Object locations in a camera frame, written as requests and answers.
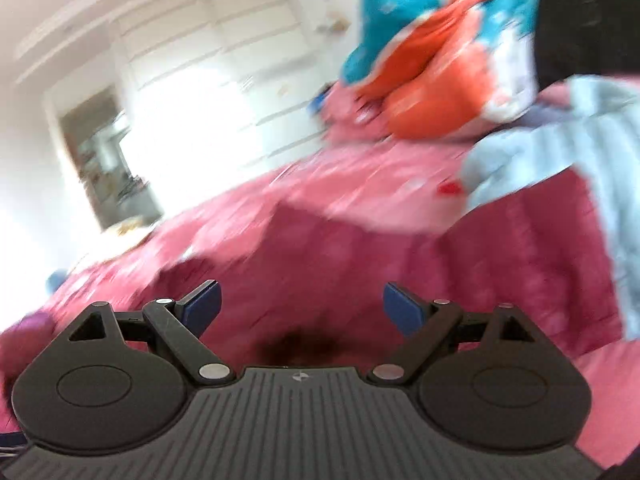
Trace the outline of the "orange teal folded quilt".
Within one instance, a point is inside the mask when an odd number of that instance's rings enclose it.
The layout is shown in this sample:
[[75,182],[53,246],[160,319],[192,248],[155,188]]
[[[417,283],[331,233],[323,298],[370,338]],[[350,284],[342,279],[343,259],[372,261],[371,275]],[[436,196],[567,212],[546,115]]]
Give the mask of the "orange teal folded quilt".
[[392,136],[472,138],[514,122],[538,94],[539,0],[360,0],[341,84],[380,104]]

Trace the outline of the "black garment at headboard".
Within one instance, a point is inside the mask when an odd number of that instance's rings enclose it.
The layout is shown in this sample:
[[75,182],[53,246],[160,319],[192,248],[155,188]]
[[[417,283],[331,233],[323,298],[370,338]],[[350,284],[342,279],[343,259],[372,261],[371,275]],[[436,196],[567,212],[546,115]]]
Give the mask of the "black garment at headboard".
[[639,0],[539,0],[538,87],[573,75],[637,76]]

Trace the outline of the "pink folded quilt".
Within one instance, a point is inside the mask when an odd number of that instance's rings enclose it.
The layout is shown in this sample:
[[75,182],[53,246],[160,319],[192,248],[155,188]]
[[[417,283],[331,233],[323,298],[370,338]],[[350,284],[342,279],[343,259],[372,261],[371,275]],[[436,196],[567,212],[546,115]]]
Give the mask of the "pink folded quilt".
[[320,116],[331,145],[373,143],[390,136],[383,102],[358,96],[341,81],[326,94]]

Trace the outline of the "light blue garment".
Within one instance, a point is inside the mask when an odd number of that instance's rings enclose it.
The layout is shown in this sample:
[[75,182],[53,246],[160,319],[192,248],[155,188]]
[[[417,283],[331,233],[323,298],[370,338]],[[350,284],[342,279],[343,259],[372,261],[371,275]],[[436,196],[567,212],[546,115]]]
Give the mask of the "light blue garment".
[[639,337],[639,78],[574,76],[570,114],[535,129],[493,133],[466,155],[469,210],[573,168],[600,217],[625,336]]

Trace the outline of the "white sliding wardrobe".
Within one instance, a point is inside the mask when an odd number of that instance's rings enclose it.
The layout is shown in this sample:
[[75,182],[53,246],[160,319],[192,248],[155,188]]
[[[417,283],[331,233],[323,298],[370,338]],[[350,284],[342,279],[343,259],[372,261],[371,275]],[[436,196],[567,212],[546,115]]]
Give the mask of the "white sliding wardrobe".
[[180,211],[317,153],[326,80],[293,0],[150,0],[114,21],[127,162]]

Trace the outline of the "blue round stool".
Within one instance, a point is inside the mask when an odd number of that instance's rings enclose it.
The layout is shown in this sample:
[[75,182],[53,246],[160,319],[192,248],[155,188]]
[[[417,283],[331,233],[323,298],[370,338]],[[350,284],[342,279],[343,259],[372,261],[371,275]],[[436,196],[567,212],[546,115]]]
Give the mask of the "blue round stool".
[[65,270],[56,270],[52,272],[46,281],[47,291],[54,294],[67,280],[68,273]]

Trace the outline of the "blue box by wardrobe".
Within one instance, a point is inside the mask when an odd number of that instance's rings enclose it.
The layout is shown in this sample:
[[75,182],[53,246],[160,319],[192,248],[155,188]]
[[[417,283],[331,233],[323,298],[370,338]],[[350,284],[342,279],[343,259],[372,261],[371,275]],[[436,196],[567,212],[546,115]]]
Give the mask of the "blue box by wardrobe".
[[331,90],[332,87],[327,84],[311,99],[308,105],[308,110],[312,116],[316,116],[321,113],[324,102],[326,102],[326,98]]

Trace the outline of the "floral yellow pillow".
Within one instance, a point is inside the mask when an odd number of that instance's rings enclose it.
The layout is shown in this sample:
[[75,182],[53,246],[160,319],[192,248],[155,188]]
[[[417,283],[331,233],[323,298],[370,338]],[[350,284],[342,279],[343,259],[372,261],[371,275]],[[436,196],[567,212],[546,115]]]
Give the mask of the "floral yellow pillow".
[[110,226],[102,233],[104,240],[110,242],[139,245],[154,231],[154,226],[142,216],[134,216]]

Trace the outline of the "crimson down jacket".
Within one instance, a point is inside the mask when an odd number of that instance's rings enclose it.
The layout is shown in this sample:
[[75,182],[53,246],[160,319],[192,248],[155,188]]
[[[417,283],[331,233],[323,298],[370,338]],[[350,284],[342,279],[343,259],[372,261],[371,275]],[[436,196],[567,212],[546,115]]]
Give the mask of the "crimson down jacket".
[[592,409],[582,440],[621,430],[626,366],[604,347],[622,336],[596,205],[575,170],[481,206],[442,234],[392,234],[281,204],[257,247],[224,261],[183,257],[156,269],[76,278],[53,304],[1,336],[1,387],[93,301],[119,311],[221,284],[221,314],[204,342],[228,363],[367,368],[400,343],[382,307],[395,282],[472,312],[520,307],[586,375]]

